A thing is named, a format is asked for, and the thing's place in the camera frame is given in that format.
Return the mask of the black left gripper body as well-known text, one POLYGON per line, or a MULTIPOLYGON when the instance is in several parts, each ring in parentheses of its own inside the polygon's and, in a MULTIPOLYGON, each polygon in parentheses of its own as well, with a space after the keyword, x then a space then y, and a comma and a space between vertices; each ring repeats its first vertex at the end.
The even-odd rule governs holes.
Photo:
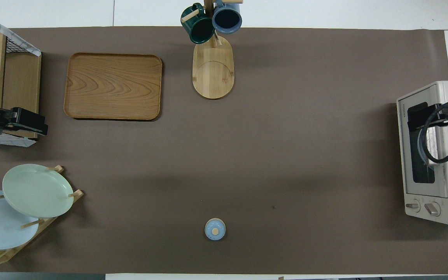
POLYGON ((0 130, 28 131, 39 135, 48 134, 45 117, 20 107, 0 108, 0 130))

